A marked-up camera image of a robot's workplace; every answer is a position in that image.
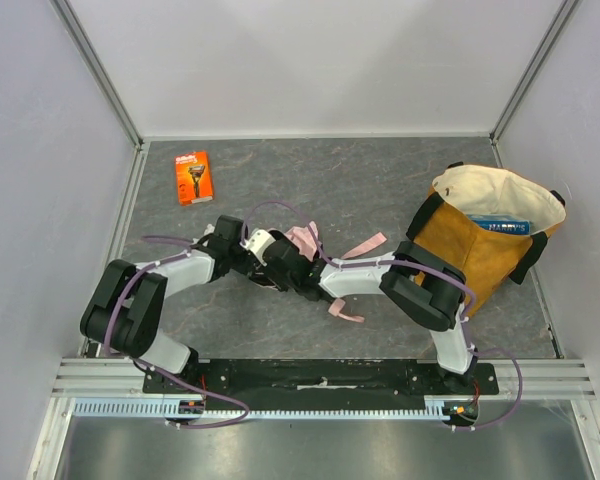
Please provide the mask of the pink folding umbrella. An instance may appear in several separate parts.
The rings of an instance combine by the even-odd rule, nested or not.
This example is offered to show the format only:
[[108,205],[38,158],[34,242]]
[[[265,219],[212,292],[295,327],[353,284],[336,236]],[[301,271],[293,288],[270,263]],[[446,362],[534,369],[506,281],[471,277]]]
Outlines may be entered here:
[[[299,253],[305,257],[306,259],[311,260],[312,254],[316,254],[318,252],[318,247],[320,243],[318,240],[312,237],[313,234],[317,234],[317,225],[314,221],[310,221],[309,224],[305,227],[294,226],[290,230],[288,230],[284,237],[287,240],[290,240],[291,243],[299,248]],[[368,238],[364,242],[357,245],[355,248],[346,252],[343,256],[344,259],[353,259],[369,253],[383,243],[387,241],[387,238],[383,233],[378,232],[374,236]],[[336,298],[331,302],[329,306],[328,313],[334,317],[339,317],[344,320],[348,320],[355,323],[363,323],[364,318],[358,315],[348,315],[343,312],[344,307],[346,306],[346,302],[342,298]]]

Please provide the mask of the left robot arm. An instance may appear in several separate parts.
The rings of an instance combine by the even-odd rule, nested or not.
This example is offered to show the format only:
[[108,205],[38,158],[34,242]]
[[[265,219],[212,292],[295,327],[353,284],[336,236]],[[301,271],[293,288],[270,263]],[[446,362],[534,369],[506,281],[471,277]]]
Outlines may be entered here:
[[117,352],[172,374],[196,368],[197,352],[160,328],[165,299],[216,281],[230,270],[245,273],[244,222],[222,215],[212,232],[187,241],[171,257],[134,264],[111,261],[82,315],[80,332],[108,355]]

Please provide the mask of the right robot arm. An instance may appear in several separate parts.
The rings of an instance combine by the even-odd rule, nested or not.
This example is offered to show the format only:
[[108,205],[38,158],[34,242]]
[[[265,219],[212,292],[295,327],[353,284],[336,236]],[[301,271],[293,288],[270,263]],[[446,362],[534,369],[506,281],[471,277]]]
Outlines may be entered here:
[[369,259],[309,259],[283,234],[258,233],[264,242],[253,254],[277,287],[312,301],[383,295],[430,332],[443,371],[467,376],[473,369],[472,347],[461,322],[464,303],[473,301],[474,294],[464,274],[441,258],[404,240],[394,252]]

